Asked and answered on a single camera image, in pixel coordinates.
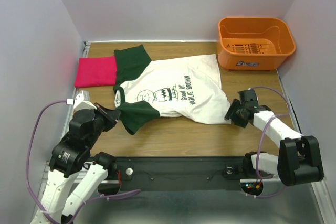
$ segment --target dark green sleeve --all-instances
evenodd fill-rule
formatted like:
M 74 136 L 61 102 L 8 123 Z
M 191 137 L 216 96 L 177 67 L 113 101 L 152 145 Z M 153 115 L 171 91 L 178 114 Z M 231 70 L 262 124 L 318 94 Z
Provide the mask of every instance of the dark green sleeve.
M 117 62 L 116 85 L 137 79 L 152 61 L 143 45 L 115 50 L 114 55 Z
M 160 113 L 146 101 L 125 102 L 117 107 L 116 110 L 121 111 L 120 120 L 131 135 L 134 135 L 146 122 L 160 117 Z

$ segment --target white wall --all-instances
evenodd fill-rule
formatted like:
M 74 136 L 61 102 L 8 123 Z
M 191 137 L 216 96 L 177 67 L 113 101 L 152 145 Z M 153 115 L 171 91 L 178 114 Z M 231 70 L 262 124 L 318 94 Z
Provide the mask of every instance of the white wall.
M 42 107 L 72 95 L 82 39 L 61 0 L 0 0 L 0 10 L 0 222 L 29 223 L 35 205 L 24 177 L 30 134 Z M 56 105 L 42 117 L 31 160 L 35 192 L 67 109 Z
M 293 0 L 63 0 L 86 41 L 213 40 L 225 16 L 283 17 Z
M 327 185 L 336 204 L 335 0 L 295 0 L 286 14 L 297 52 L 280 69 L 303 134 L 320 142 Z

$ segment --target pink cloth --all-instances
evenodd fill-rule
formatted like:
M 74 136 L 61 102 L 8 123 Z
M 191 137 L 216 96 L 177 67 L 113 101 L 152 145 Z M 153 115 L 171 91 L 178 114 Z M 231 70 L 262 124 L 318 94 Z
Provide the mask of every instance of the pink cloth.
M 112 86 L 117 78 L 115 56 L 80 58 L 75 80 L 76 88 Z

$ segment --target wooden table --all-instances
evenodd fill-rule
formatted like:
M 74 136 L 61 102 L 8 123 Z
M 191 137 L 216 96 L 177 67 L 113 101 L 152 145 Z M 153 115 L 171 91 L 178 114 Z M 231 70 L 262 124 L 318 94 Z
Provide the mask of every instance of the wooden table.
M 143 43 L 152 60 L 216 54 L 215 43 Z M 112 56 L 115 49 L 138 46 L 140 43 L 93 43 L 88 57 Z M 239 98 L 237 92 L 265 85 L 281 91 L 276 71 L 227 71 L 220 68 L 222 89 L 229 101 Z M 114 106 L 112 87 L 85 88 L 91 102 L 110 109 Z M 286 104 L 276 93 L 258 89 L 261 105 L 269 106 L 276 114 L 287 111 Z M 290 117 L 282 120 L 292 126 Z M 205 125 L 185 117 L 160 118 L 147 123 L 130 135 L 119 122 L 114 129 L 103 133 L 92 149 L 92 155 L 104 151 L 114 156 L 237 156 L 256 151 L 261 131 L 248 125 Z M 265 139 L 263 151 L 278 154 L 276 145 Z

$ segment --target charlie brown graphic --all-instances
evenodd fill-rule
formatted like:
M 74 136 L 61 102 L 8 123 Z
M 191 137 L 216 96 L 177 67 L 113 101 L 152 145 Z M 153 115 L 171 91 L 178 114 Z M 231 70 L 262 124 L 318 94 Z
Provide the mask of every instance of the charlie brown graphic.
M 137 101 L 146 101 L 148 103 L 157 102 L 169 102 L 173 99 L 178 100 L 179 95 L 176 89 L 176 85 L 173 88 L 163 88 L 155 91 L 154 93 L 148 89 L 141 91 L 138 94 Z

